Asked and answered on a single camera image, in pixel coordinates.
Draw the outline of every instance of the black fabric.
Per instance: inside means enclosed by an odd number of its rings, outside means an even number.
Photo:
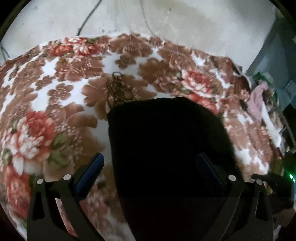
[[[126,103],[108,122],[116,186],[136,240],[200,240],[225,198],[205,187],[197,154],[242,180],[219,118],[180,97]]]

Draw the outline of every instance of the pink cloth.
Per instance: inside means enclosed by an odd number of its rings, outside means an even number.
[[[247,102],[248,112],[254,118],[256,122],[260,122],[262,119],[261,111],[263,105],[262,93],[268,89],[267,83],[264,81],[258,85],[250,94],[250,98]]]

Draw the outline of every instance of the cable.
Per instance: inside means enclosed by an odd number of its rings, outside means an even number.
[[[4,59],[4,61],[6,61],[7,59],[5,57],[5,54],[7,55],[8,58],[10,58],[10,56],[9,56],[8,52],[6,51],[6,49],[2,46],[2,43],[0,43],[0,48],[1,48],[1,53],[2,53],[3,59]]]
[[[98,3],[94,6],[94,8],[92,9],[92,11],[89,13],[89,15],[86,17],[86,19],[84,20],[83,24],[81,25],[81,27],[79,28],[78,32],[77,32],[77,36],[80,35],[84,25],[87,23],[87,21],[89,20],[89,18],[91,17],[91,15],[94,13],[94,11],[98,8],[98,6],[101,4],[102,0],[99,0]]]

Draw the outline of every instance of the floral bedsheet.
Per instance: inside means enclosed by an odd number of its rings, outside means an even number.
[[[51,41],[5,62],[0,87],[0,202],[23,237],[36,180],[73,174],[101,152],[103,173],[80,204],[106,240],[134,239],[116,193],[106,118],[127,101],[183,96],[208,108],[223,121],[247,181],[267,173],[273,159],[265,127],[246,112],[250,89],[241,69],[159,37]]]

